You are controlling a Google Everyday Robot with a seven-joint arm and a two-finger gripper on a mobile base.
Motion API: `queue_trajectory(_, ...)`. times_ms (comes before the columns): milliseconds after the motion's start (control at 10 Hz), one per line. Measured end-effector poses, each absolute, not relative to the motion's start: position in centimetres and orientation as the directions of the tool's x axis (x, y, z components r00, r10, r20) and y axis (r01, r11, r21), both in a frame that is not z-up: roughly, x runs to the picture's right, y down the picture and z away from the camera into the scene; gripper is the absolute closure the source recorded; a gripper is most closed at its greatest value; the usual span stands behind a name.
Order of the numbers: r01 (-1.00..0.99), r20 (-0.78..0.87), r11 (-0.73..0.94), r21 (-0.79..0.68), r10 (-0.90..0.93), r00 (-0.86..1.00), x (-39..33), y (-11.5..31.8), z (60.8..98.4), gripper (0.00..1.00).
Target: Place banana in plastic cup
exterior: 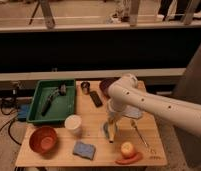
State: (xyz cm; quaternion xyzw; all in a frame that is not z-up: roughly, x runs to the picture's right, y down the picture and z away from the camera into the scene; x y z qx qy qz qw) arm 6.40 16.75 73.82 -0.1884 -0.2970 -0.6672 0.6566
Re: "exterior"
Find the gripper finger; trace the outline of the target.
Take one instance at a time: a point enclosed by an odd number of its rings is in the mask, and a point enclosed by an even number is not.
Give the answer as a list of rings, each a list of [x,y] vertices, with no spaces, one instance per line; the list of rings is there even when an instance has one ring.
[[[118,132],[118,126],[117,126],[117,123],[114,123],[114,131],[115,131],[115,134]]]
[[[107,131],[108,131],[109,142],[113,143],[112,124],[108,123]]]

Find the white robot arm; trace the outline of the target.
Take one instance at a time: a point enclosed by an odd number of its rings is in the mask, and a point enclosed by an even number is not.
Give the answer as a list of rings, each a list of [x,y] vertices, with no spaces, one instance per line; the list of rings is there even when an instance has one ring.
[[[138,80],[126,74],[108,88],[107,103],[109,141],[115,137],[115,124],[128,106],[161,117],[201,139],[201,105],[150,94],[138,89]]]

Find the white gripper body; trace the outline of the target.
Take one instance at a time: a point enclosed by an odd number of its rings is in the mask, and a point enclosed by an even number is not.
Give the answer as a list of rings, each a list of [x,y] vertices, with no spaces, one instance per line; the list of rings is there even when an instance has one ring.
[[[122,117],[122,112],[125,110],[125,105],[114,100],[110,99],[107,102],[107,113],[108,113],[108,123],[116,123]]]

